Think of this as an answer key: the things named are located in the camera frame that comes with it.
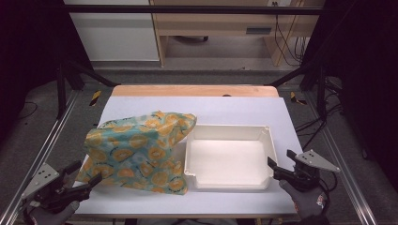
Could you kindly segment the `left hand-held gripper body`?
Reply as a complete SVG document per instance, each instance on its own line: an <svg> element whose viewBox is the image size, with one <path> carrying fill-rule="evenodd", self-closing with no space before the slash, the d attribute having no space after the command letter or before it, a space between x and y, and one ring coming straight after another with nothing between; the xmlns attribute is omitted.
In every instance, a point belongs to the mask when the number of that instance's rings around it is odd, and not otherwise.
<svg viewBox="0 0 398 225"><path fill-rule="evenodd" d="M23 209L41 207L47 212L59 213L70 203L89 198L90 191L80 191L77 187L65 187L63 169L55 170L43 163L23 192Z"/></svg>

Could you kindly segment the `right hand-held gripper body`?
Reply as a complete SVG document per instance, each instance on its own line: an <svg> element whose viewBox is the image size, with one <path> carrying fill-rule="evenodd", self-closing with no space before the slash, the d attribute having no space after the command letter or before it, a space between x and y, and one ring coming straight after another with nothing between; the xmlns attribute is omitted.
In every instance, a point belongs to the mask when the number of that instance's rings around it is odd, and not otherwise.
<svg viewBox="0 0 398 225"><path fill-rule="evenodd" d="M320 170L339 173L340 169L310 150L296 155L294 171L288 171L277 165L276 180L285 180L298 191L308 191L320 186Z"/></svg>

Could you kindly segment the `white plastic tray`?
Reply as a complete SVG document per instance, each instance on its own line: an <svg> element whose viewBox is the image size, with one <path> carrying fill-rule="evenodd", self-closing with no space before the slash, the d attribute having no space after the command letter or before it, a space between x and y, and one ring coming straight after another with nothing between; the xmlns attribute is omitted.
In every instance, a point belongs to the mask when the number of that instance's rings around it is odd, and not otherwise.
<svg viewBox="0 0 398 225"><path fill-rule="evenodd" d="M184 174L190 185L207 191L262 191L276 152L267 126L198 125L188 135Z"/></svg>

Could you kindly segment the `orange patterned teal cloth bag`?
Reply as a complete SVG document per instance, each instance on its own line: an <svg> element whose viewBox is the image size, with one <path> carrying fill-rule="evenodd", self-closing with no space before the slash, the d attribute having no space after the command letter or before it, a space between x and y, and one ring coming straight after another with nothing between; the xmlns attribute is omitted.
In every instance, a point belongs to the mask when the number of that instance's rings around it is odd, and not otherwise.
<svg viewBox="0 0 398 225"><path fill-rule="evenodd" d="M76 179L101 174L103 185L183 195L188 186L172 149L196 122L191 113L161 111L107 121L87 133L87 160Z"/></svg>

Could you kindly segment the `person's left hand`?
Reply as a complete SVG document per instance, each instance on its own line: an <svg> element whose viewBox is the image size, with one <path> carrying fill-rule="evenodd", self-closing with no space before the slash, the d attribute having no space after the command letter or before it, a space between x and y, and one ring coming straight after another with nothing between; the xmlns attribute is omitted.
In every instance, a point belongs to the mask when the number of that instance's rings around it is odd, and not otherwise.
<svg viewBox="0 0 398 225"><path fill-rule="evenodd" d="M27 210L25 220L28 225L64 225L79 206L79 202L71 202L63 211L56 214L47 212L41 207L31 207Z"/></svg>

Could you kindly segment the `person's right hand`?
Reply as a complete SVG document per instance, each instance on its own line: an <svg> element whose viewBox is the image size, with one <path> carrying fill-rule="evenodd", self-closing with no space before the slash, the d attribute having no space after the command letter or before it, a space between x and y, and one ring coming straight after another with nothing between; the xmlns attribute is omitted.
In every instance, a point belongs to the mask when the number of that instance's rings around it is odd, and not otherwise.
<svg viewBox="0 0 398 225"><path fill-rule="evenodd" d="M327 208L328 197L321 187L302 192L285 180L279 186L291 197L301 219L321 216Z"/></svg>

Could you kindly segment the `yellow black tape marker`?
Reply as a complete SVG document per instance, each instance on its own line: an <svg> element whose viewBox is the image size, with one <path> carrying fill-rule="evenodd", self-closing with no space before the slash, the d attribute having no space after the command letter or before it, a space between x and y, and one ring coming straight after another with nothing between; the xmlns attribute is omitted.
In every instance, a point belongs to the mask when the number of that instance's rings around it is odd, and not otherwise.
<svg viewBox="0 0 398 225"><path fill-rule="evenodd" d="M90 103L89 103L89 106L95 106L95 105L96 105L96 103L97 103L97 101L98 101L98 99L99 99L99 97L100 97L100 94L101 94L101 91L100 91L100 90L97 90L97 91L93 94L93 97L92 97L92 99L91 99L91 101L90 101Z"/></svg>
<svg viewBox="0 0 398 225"><path fill-rule="evenodd" d="M307 105L306 100L297 99L295 92L290 92L290 99L291 99L291 102L297 103L299 105Z"/></svg>

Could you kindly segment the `black curtain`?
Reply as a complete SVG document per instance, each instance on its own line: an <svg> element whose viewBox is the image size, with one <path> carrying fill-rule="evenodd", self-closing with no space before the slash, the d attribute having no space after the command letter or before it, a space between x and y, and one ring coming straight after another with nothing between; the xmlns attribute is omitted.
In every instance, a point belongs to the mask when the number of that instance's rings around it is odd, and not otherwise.
<svg viewBox="0 0 398 225"><path fill-rule="evenodd" d="M56 79L55 49L92 68L65 0L0 0L0 143L30 90Z"/></svg>
<svg viewBox="0 0 398 225"><path fill-rule="evenodd" d="M341 80L362 146L398 191L398 0L325 0L304 61Z"/></svg>

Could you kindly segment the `white cabinet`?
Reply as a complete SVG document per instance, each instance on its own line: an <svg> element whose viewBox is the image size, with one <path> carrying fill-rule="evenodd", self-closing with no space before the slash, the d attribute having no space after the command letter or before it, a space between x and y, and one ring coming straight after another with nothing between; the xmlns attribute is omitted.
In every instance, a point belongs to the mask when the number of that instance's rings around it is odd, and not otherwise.
<svg viewBox="0 0 398 225"><path fill-rule="evenodd" d="M70 13L91 61L159 61L150 13Z"/></svg>

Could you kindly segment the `wooden desk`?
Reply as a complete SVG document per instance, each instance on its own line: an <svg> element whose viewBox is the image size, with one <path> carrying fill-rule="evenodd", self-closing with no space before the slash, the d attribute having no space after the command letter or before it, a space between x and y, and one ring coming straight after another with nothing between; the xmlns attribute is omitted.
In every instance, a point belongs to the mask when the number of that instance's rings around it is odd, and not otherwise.
<svg viewBox="0 0 398 225"><path fill-rule="evenodd" d="M148 0L152 6L237 6L321 8L326 0ZM272 63L278 66L288 54L291 38L310 38L316 15L260 14L160 14L153 15L158 50L166 54L166 39L173 36L255 36L267 46Z"/></svg>

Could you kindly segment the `black frame stand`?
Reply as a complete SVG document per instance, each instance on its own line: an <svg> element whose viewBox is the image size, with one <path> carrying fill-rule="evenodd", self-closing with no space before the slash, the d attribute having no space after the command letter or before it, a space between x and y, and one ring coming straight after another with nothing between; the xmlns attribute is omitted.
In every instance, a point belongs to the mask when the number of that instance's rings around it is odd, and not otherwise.
<svg viewBox="0 0 398 225"><path fill-rule="evenodd" d="M316 111L322 121L327 120L327 110L325 101L325 90L326 90L326 71L321 64L318 63L306 63L299 68L289 72L280 79L266 83L266 86L278 87L283 83L286 83L298 75L303 75L303 79L299 85L302 91L310 90L315 84L317 85L316 94Z"/></svg>
<svg viewBox="0 0 398 225"><path fill-rule="evenodd" d="M116 87L117 83L112 82L94 71L93 68L84 67L83 65L75 61L66 61L61 63L56 69L56 83L57 83L57 97L58 97L58 115L57 119L60 119L67 110L67 99L66 99L66 86L65 82L68 82L73 90L82 90L84 88L84 81L81 78L81 74L85 74L90 78L108 86Z"/></svg>

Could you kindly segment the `black horizontal frame bar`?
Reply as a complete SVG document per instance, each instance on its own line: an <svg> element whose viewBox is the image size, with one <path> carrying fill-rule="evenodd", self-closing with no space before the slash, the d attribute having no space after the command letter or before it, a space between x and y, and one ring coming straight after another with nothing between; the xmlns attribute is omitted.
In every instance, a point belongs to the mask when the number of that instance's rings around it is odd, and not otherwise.
<svg viewBox="0 0 398 225"><path fill-rule="evenodd" d="M322 7L64 5L61 9L74 13L321 15L325 12Z"/></svg>

